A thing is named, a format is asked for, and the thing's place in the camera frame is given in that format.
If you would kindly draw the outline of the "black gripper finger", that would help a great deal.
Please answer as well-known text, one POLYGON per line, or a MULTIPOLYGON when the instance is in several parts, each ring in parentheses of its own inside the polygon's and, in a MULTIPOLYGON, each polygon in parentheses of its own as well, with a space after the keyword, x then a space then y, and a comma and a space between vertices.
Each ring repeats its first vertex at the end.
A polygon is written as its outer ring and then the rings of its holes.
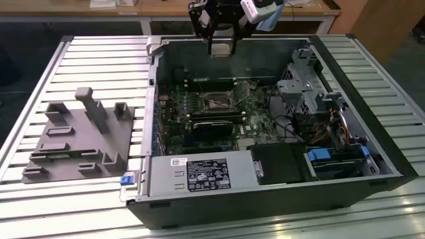
POLYGON ((250 37, 254 31, 254 24, 249 22, 241 7, 238 7, 238 9, 232 13, 232 26, 233 26, 232 54, 234 54, 237 41, 250 37))
POLYGON ((208 44, 208 54, 212 54, 213 33, 216 30, 216 2, 193 1, 188 5, 188 14, 194 35, 208 44))

